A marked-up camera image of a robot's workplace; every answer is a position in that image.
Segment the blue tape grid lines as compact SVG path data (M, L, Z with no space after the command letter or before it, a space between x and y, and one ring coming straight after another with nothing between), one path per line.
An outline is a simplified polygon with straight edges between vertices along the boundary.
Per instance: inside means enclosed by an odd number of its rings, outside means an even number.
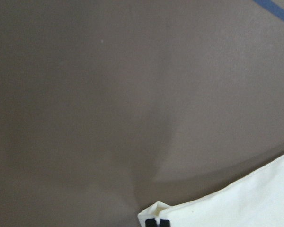
M284 22L284 8L271 0L253 0L256 4Z

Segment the cream white long-sleeve shirt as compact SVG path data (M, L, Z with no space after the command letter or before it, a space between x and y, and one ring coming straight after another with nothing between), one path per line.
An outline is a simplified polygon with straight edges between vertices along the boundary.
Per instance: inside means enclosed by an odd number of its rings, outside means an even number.
M156 202L137 218L142 227L284 227L284 155L200 199Z

